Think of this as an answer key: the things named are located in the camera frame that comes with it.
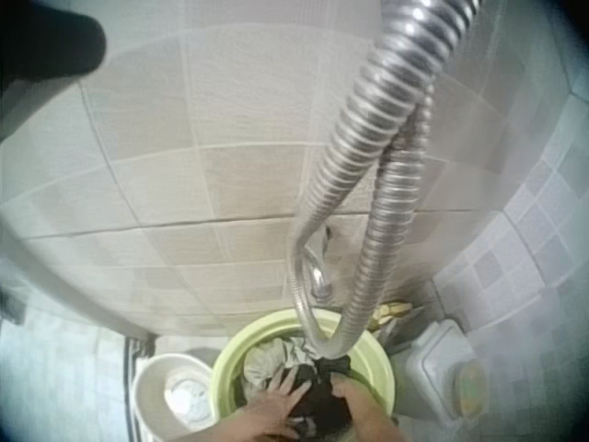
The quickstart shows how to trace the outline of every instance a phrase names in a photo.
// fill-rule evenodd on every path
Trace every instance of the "bathroom floor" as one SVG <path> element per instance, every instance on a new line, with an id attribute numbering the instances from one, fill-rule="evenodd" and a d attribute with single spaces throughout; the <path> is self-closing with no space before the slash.
<path id="1" fill-rule="evenodd" d="M 34 308 L 0 324 L 0 426 L 13 442 L 127 442 L 124 338 Z"/>

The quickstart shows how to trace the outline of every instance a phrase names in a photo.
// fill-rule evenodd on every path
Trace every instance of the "flexible metal hose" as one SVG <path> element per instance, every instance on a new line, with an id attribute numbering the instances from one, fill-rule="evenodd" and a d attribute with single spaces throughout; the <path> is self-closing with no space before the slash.
<path id="1" fill-rule="evenodd" d="M 431 84 L 465 36 L 481 1 L 399 0 L 383 11 L 383 35 L 354 82 L 289 236 L 286 260 L 294 305 L 306 336 L 325 357 L 345 355 L 355 345 L 394 270 L 418 202 Z M 306 295 L 305 245 L 378 158 L 352 299 L 327 338 Z"/>

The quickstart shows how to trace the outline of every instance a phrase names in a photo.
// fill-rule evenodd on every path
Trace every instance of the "yellow object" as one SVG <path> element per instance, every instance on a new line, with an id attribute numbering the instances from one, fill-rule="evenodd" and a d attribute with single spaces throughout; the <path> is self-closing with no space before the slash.
<path id="1" fill-rule="evenodd" d="M 319 326 L 331 335 L 341 315 L 331 311 L 314 309 Z M 243 371 L 243 361 L 251 347 L 285 334 L 300 332 L 301 324 L 294 309 L 272 313 L 252 322 L 236 334 L 217 358 L 211 379 L 211 408 L 216 419 L 227 417 L 237 409 L 235 384 Z M 352 360 L 355 378 L 370 387 L 387 413 L 393 411 L 395 381 L 387 354 L 367 331 L 348 353 Z"/>
<path id="2" fill-rule="evenodd" d="M 390 302 L 375 310 L 368 324 L 368 330 L 374 332 L 393 318 L 401 318 L 413 309 L 409 302 Z"/>

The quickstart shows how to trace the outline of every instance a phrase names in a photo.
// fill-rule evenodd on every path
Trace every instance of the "gray cloth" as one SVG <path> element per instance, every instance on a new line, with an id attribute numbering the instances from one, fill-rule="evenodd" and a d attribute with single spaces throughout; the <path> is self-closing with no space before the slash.
<path id="1" fill-rule="evenodd" d="M 308 365 L 315 370 L 317 358 L 305 338 L 275 338 L 252 348 L 246 354 L 243 366 L 242 386 L 246 401 L 250 402 L 264 390 L 267 379 L 272 378 L 281 366 Z"/>

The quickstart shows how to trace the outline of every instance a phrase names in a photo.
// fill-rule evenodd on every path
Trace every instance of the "black object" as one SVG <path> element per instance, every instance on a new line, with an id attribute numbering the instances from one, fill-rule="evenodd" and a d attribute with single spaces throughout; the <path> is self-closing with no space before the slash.
<path id="1" fill-rule="evenodd" d="M 350 363 L 350 357 L 344 356 L 333 360 L 318 359 L 315 362 L 316 370 L 312 366 L 299 366 L 294 379 L 293 390 L 308 380 L 312 382 L 309 391 L 289 414 L 293 418 L 306 418 L 303 423 L 294 426 L 294 429 L 301 436 L 301 440 L 324 440 L 326 436 L 343 431 L 350 425 L 352 416 L 348 404 L 344 399 L 336 398 L 331 394 L 333 388 L 330 381 L 332 373 L 348 375 L 350 373 Z M 289 371 L 284 370 L 283 380 Z M 314 436 L 309 436 L 310 425 L 308 420 L 314 423 L 316 431 Z"/>
<path id="2" fill-rule="evenodd" d="M 94 71 L 106 36 L 90 17 L 0 1 L 0 142 L 46 101 Z"/>

